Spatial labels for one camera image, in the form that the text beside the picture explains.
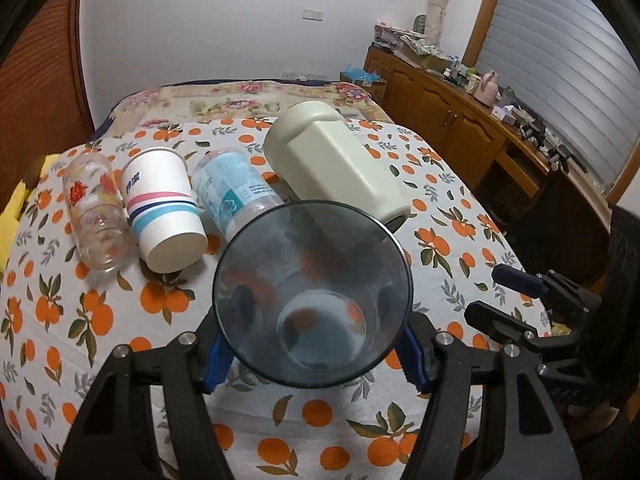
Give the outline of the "blue translucent plastic cup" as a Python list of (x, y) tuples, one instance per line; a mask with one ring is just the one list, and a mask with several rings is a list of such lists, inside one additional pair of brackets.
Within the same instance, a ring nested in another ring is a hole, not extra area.
[(270, 209), (230, 240), (213, 306), (234, 355), (270, 382), (328, 388), (366, 374), (405, 328), (413, 279), (398, 240), (329, 200)]

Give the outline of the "printed clear glass cup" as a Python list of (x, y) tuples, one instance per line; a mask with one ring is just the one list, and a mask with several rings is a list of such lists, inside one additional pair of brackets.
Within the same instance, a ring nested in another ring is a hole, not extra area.
[(82, 262), (92, 270), (116, 268), (134, 242), (110, 161), (98, 152), (74, 158), (63, 174), (63, 193)]

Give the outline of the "cream ceramic faceted cup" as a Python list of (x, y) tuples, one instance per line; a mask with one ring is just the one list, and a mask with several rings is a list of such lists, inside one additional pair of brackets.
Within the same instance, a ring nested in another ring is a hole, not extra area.
[(332, 106), (307, 101), (269, 128), (262, 144), (272, 170), (301, 200), (332, 200), (370, 214), (396, 232), (411, 200)]

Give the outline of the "white striped paper cup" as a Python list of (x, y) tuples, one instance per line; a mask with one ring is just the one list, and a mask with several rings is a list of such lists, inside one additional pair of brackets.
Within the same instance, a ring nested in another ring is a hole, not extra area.
[(186, 162), (170, 148), (147, 148), (122, 168), (120, 192), (143, 261), (158, 274), (197, 262), (208, 244)]

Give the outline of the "clear plastic labelled cup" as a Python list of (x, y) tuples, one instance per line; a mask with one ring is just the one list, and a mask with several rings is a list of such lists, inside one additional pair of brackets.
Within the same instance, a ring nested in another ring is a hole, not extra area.
[(226, 240), (248, 222), (283, 204), (277, 192), (238, 150), (206, 154), (195, 166), (192, 186)]

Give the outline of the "wooden sideboard cabinet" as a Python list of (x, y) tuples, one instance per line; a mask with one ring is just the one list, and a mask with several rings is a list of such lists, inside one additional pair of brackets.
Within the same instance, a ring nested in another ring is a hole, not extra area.
[(608, 222), (575, 175), (554, 170), (464, 90), (370, 47), (364, 69), (386, 82), (380, 105), (442, 156), (478, 197), (524, 268), (592, 287), (605, 272)]

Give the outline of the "orange print white cloth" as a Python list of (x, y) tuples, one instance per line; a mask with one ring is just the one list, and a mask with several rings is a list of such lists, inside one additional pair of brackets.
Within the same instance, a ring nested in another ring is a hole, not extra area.
[[(416, 312), (469, 346), (490, 340), (466, 324), (482, 300), (540, 333), (542, 304), (497, 285), (491, 270), (518, 260), (506, 238), (442, 157), (413, 131), (350, 120), (349, 129), (407, 192), (411, 214), (396, 236), (410, 263)], [(1, 404), (9, 439), (53, 478), (70, 426), (118, 344), (161, 347), (201, 321), (222, 240), (208, 232), (203, 258), (176, 274), (136, 260), (103, 273), (83, 263), (62, 177), (62, 153), (29, 197), (1, 283)], [(216, 437), (239, 479), (396, 479), (416, 442), (426, 401), (396, 356), (364, 376), (317, 391), (270, 384), (234, 364), (206, 398)]]

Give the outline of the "green bottle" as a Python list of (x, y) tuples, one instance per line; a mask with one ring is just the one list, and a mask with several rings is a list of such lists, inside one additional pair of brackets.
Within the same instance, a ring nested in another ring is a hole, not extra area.
[(502, 105), (507, 106), (513, 102), (515, 98), (515, 92), (511, 87), (504, 88), (504, 92), (502, 94)]

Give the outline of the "pink thermos jug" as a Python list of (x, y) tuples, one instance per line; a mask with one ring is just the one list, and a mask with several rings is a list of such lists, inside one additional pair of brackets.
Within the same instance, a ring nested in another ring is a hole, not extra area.
[(499, 75), (495, 70), (484, 74), (473, 93), (473, 98), (486, 106), (495, 106), (500, 96), (498, 80)]

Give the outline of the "yellow cloth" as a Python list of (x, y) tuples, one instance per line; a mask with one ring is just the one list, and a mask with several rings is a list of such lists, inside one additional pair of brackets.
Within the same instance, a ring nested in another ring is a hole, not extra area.
[(6, 265), (26, 200), (57, 159), (58, 154), (49, 154), (39, 157), (33, 162), (27, 169), (25, 177), (14, 188), (1, 213), (0, 264), (2, 273), (6, 272)]

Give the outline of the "grey window blind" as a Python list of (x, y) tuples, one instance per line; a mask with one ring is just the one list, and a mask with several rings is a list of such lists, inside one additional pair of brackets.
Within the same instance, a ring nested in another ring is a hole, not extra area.
[(498, 0), (476, 67), (615, 183), (639, 139), (639, 71), (591, 0)]

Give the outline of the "small desk fan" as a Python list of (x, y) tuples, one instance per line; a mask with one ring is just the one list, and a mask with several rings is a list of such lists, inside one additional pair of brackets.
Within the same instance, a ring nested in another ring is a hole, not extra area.
[(426, 15), (419, 14), (413, 20), (412, 30), (419, 35), (423, 35), (426, 29)]

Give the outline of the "brown louvered wardrobe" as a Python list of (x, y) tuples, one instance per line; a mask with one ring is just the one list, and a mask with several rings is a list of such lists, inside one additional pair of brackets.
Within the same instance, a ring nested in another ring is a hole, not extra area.
[(34, 162), (94, 133), (79, 41), (80, 0), (44, 0), (1, 64), (1, 203)]

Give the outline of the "floral bed blanket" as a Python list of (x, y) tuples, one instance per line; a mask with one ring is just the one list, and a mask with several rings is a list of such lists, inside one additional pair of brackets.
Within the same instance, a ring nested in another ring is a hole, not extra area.
[(368, 90), (350, 82), (322, 80), (200, 80), (126, 96), (93, 133), (94, 140), (120, 138), (144, 128), (186, 122), (277, 117), (292, 106), (321, 101), (348, 119), (392, 122)]

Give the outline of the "white wall switch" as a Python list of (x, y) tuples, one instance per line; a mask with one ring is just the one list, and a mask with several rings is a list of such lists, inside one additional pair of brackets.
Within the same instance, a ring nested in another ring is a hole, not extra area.
[(303, 10), (303, 19), (305, 21), (314, 21), (314, 22), (322, 22), (324, 18), (324, 13), (318, 10), (304, 9)]

